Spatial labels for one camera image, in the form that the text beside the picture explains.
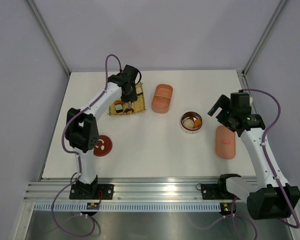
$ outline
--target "purple cable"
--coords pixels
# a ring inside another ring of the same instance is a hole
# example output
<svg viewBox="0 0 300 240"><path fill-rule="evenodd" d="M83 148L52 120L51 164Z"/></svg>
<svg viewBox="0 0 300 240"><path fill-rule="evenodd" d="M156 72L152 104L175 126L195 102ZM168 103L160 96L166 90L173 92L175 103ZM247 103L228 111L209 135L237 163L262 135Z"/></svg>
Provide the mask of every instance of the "purple cable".
<svg viewBox="0 0 300 240"><path fill-rule="evenodd" d="M289 209L290 209L290 211L291 211L291 213L292 213L292 216L293 216L293 218L294 218L294 220L295 220L295 225L292 225L292 224L290 224L290 223L288 223L288 222L286 222L286 221L284 221L284 220L282 220L282 219L279 219L279 221L282 222L282 223L284 223L284 224L286 224L286 225L288 225L288 226L291 227L291 228L299 229L299 228L300 228L300 222L299 222L298 216L297 216L297 214L296 214L296 211L295 211L294 208L292 207L291 202L290 202L290 200L289 200L289 198L288 198L288 196L287 196L287 194L286 194L286 191L284 190L284 187L282 186L280 180L277 178L277 176L278 176L278 175L277 175L277 172L276 172L274 166L273 166L272 163L271 163L271 160L270 160L270 158L269 158L269 155L268 155L266 146L264 145L265 139L266 139L266 135L267 135L268 131L269 131L269 130L277 123L277 121L278 121L278 119L279 119L279 117L280 117L280 114L281 114L281 106L280 106L278 100L277 100L274 96L272 96L270 93L268 93L268 92L266 92L266 91L262 91L262 90L258 90L258 89L243 89L243 91L259 92L259 93L268 95L269 97L271 97L271 98L275 101L276 105L278 106L278 113L277 113L277 115L276 115L275 120L273 121L273 123L270 124L270 126L268 126L268 127L266 128L266 130L264 131L264 133L263 133L263 135L262 135L262 143L263 143L262 149L263 149L263 153L264 153L265 159L266 159L266 161L268 162L268 164L269 164L269 166L270 166L270 168L271 168L272 174L273 174L273 176L274 176L276 182L277 182L278 185L279 185L279 188L280 188L280 190L281 190L281 192L282 192L282 194L283 194L283 196L284 196L284 199L285 199L286 203L287 203L288 206L289 206Z"/></svg>
<svg viewBox="0 0 300 240"><path fill-rule="evenodd" d="M255 237L254 237L254 240L257 240L258 238L258 231L257 231L257 228L256 226L254 225L254 223L247 217L243 216L243 215L240 215L240 214L234 214L234 207L235 207L235 202L236 200L239 199L237 196L233 199L232 203L231 203L231 215L228 215L232 218L232 224L233 224L233 227L234 227L234 230L235 230L235 233L238 235L238 237L241 239L241 240L244 240L242 238L242 236L239 234L239 231L237 229L237 226L236 226L236 223L235 223L235 217L239 217L239 218L242 218L242 219L245 219L247 220L253 227L254 229L254 232L255 232Z"/></svg>
<svg viewBox="0 0 300 240"><path fill-rule="evenodd" d="M106 90L107 90L107 88L108 88L108 59L109 59L110 57L115 57L115 58L118 60L118 62L119 62L119 70L120 70L120 72L122 72L121 62L120 62L119 58L118 58L116 55L114 55L114 54L109 54L109 55L105 58L105 63L104 63L104 69L105 69L105 86L104 86L104 89L103 89L102 93L101 93L101 94L100 94L100 95L99 95L99 96L98 96L98 97L97 97L97 98L89 105L89 107L93 106L93 105L94 105L94 104L95 104L95 103L96 103L96 102L97 102L97 101L105 94L105 92L106 92ZM52 205L51 205L51 213L52 213L52 218L53 218L53 221L54 221L55 225L56 225L58 228L60 228L63 232L65 232L66 234L68 234L68 235L70 235L70 236L73 236L73 237L77 237L77 238L85 238L85 237L88 237L88 236L90 236L90 235L94 232L94 230L95 230L95 228L96 228L95 219L94 219L93 217L87 215L87 217L88 217L89 219L91 219L91 221L92 221L92 223L93 223L92 230L91 230L89 233L87 233L87 234L84 234L84 235L77 235L77 234L74 234L74 233L71 233L71 232L65 230L65 229L58 223L58 221L57 221L57 219L56 219L56 216L55 216L55 213L54 213L54 208L55 208L56 200L57 200L57 198L59 197L59 195L60 195L66 188L70 187L72 184L74 184L76 181L78 181L79 178L81 177L81 173L82 173L82 163L81 163L80 154L79 154L79 152L77 152L77 151L70 151L70 150L68 150L68 149L66 148L66 145L65 145L65 136L66 136L66 131L67 131L69 125L70 125L70 124L71 124L78 116L80 116L82 113L84 113L85 111L87 111L87 110L89 109L89 107L84 108L83 110L81 110L80 112L78 112L75 116L73 116L73 117L66 123L66 125L65 125L65 127L64 127L64 129L63 129L62 137L61 137L61 145L62 145L62 148L63 148L63 150L64 150L66 153L68 153L68 154L76 154L76 155L78 156L78 165L79 165L79 173L78 173L78 174L79 174L79 175L78 175L78 177L77 177L74 181L70 182L68 185L66 185L65 187L63 187L63 188L56 194L56 196L54 197L54 199L53 199L53 201L52 201Z"/></svg>
<svg viewBox="0 0 300 240"><path fill-rule="evenodd" d="M232 223L233 223L233 226L234 226L234 230L235 230L235 233L238 235L238 237L241 239L241 240L244 240L241 235L239 234L239 231L237 229L237 226L236 226L236 223L235 223L235 217L238 217L238 218L242 218L242 219L245 219L247 220L253 227L254 229L254 232L255 232L255 237L254 237L254 240L257 240L258 238L258 231L257 231L257 228L256 226L254 225L254 223L249 219L247 218L246 216L243 216L243 215L240 215L240 214L234 214L234 206L235 206L235 202L236 200L238 199L238 197L236 197L233 201L232 201L232 204L231 204L231 214L229 215L226 215L225 217L220 217L218 218L216 221L214 221L211 225L207 226L207 227L200 227L200 226L197 226L195 225L191 219L189 218L189 216L187 214L185 214L185 216L187 217L188 221L192 224L193 227L195 227L196 229L198 230L208 230L210 228L212 228L214 225L216 225L218 222L220 222L221 220L225 219L225 218L232 218Z"/></svg>
<svg viewBox="0 0 300 240"><path fill-rule="evenodd" d="M85 217L85 216L84 216L84 215L81 215L81 214L76 214L76 215L73 215L73 216L68 217L66 220L63 221L63 223L66 223L66 222L68 222L69 220L74 219L74 218L77 218L77 217ZM40 230L41 230L44 234L52 233L52 232L54 232L55 230L59 229L59 228L56 226L56 227L54 227L54 228L52 228L52 229L50 229L50 230L43 230L43 228L40 227L40 225L39 225L39 228L40 228Z"/></svg>
<svg viewBox="0 0 300 240"><path fill-rule="evenodd" d="M225 217L226 217L226 218L231 217L231 215L227 215L227 216L225 216L225 217L220 217L220 218L218 218L217 220L215 220L211 225L206 226L206 227L202 227L202 226L197 226L197 225L195 225L195 224L192 222L192 220L190 219L190 217L189 217L186 213L185 213L185 216L188 218L188 220L189 220L189 222L192 224L192 226L195 227L195 228L198 229L198 230L208 230L208 229L212 228L214 225L216 225L218 222L220 222L221 220L225 219Z"/></svg>

